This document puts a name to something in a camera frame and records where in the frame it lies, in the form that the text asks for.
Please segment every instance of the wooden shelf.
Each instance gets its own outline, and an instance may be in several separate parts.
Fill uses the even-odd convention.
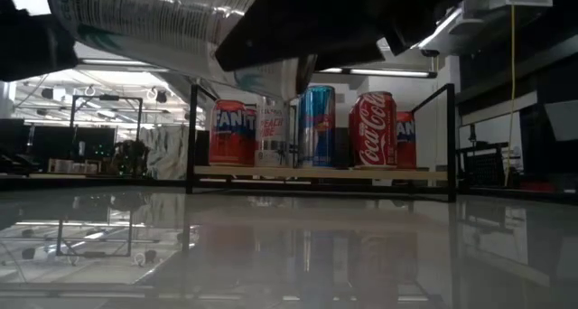
[[[337,169],[294,169],[233,166],[195,166],[195,174],[259,175],[269,177],[341,178],[341,179],[404,179],[404,180],[447,180],[446,172],[416,170],[337,170]]]

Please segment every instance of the coca-cola logo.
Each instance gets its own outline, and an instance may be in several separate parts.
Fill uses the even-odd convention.
[[[367,93],[359,101],[359,136],[363,136],[363,145],[359,149],[359,158],[364,164],[386,164],[385,130],[387,125],[386,99],[378,93]]]

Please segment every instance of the coca-cola can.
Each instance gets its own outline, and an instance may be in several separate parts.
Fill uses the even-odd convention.
[[[389,92],[359,96],[350,113],[350,138],[355,167],[397,167],[396,102]]]

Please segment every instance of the silver can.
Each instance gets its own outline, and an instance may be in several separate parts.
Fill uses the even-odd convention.
[[[215,51],[255,0],[49,0],[80,42],[188,76],[288,100],[312,76],[314,57],[225,72]]]
[[[255,166],[287,166],[289,117],[287,104],[262,97],[257,105]]]

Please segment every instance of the black metal rack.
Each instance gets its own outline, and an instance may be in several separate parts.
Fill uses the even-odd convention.
[[[191,86],[191,109],[197,107],[197,97],[200,93],[211,98],[211,94],[201,86],[193,84]],[[453,84],[446,84],[421,104],[412,110],[415,114],[425,105],[436,99],[442,93],[447,94],[447,159],[448,169],[446,173],[417,172],[417,171],[363,171],[363,170],[315,170],[315,169],[293,169],[293,168],[260,168],[260,167],[209,167],[195,165],[195,136],[196,117],[190,117],[189,123],[189,151],[187,160],[187,174],[185,191],[192,194],[194,187],[198,188],[226,188],[235,190],[259,190],[268,192],[365,192],[374,194],[383,193],[405,193],[405,194],[447,194],[448,202],[456,201],[456,142],[455,142],[455,87]],[[306,177],[306,178],[328,178],[328,179],[422,179],[422,180],[447,180],[446,187],[414,187],[414,186],[373,186],[373,185],[347,185],[347,184],[301,184],[280,181],[276,183],[262,182],[259,180],[234,180],[224,179],[221,181],[204,181],[202,176],[251,176],[251,175],[273,175],[282,177]]]
[[[80,104],[80,107],[76,107],[76,100],[78,100],[79,98],[83,98],[86,101],[84,101],[84,103]],[[101,96],[79,96],[79,95],[74,95],[72,96],[72,107],[70,108],[70,129],[72,130],[72,141],[70,143],[70,153],[72,154],[72,149],[74,148],[74,144],[76,142],[76,129],[74,128],[74,117],[76,115],[76,112],[81,110],[82,107],[84,105],[86,105],[88,102],[90,102],[93,98],[97,98],[99,100],[102,101],[119,101],[120,99],[126,100],[126,102],[128,102],[129,105],[131,105],[131,107],[133,106],[130,103],[130,100],[134,100],[136,102],[138,102],[138,117],[136,120],[136,138],[135,141],[138,142],[139,137],[140,137],[140,132],[141,132],[141,120],[143,117],[143,99],[142,98],[136,98],[136,97],[120,97],[120,96],[115,96],[115,95],[101,95]],[[133,162],[133,178],[136,178],[136,159]]]

